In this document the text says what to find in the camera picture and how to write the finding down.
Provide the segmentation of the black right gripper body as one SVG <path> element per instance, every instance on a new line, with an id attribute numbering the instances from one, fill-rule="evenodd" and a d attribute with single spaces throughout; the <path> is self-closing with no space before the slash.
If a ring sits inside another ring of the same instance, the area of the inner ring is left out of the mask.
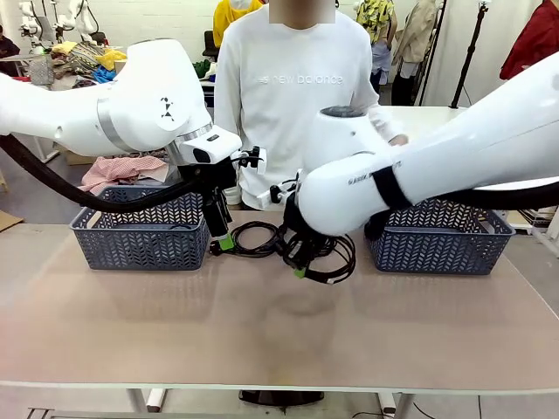
<path id="1" fill-rule="evenodd" d="M 295 201 L 295 194 L 291 194 L 286 200 L 283 225 L 303 239 L 312 237 L 314 234 L 300 213 L 300 208 Z"/>

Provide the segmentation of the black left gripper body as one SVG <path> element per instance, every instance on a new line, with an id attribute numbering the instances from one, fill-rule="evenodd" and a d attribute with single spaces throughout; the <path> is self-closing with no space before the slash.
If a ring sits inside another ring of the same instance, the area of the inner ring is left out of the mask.
<path id="1" fill-rule="evenodd" d="M 186 192 L 209 194 L 214 189 L 237 187 L 238 174 L 234 163 L 226 158 L 217 164 L 191 164 L 179 166 L 178 172 L 187 183 Z"/>

